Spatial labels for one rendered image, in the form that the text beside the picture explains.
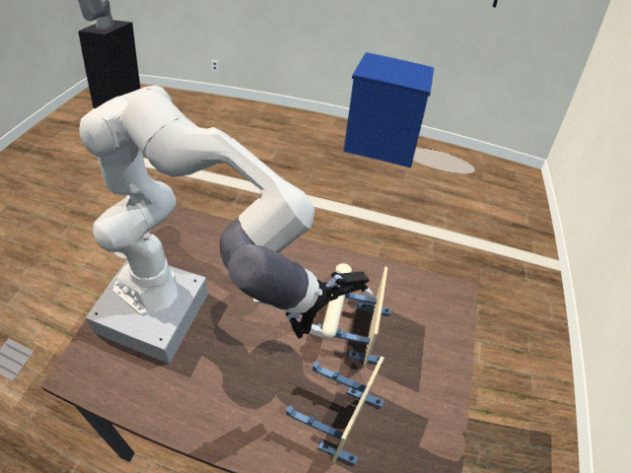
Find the cream cylindrical handle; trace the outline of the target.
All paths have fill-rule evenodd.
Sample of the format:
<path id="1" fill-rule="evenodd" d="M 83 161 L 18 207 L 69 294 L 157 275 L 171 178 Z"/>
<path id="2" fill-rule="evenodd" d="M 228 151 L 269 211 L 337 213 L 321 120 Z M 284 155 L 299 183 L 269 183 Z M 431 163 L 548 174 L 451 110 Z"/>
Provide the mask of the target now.
<path id="1" fill-rule="evenodd" d="M 337 265 L 335 272 L 349 273 L 351 272 L 351 267 L 347 264 L 339 264 Z M 337 300 L 328 303 L 323 327 L 321 329 L 325 335 L 323 337 L 327 339 L 331 339 L 336 335 L 344 298 L 345 295 L 340 296 Z"/>

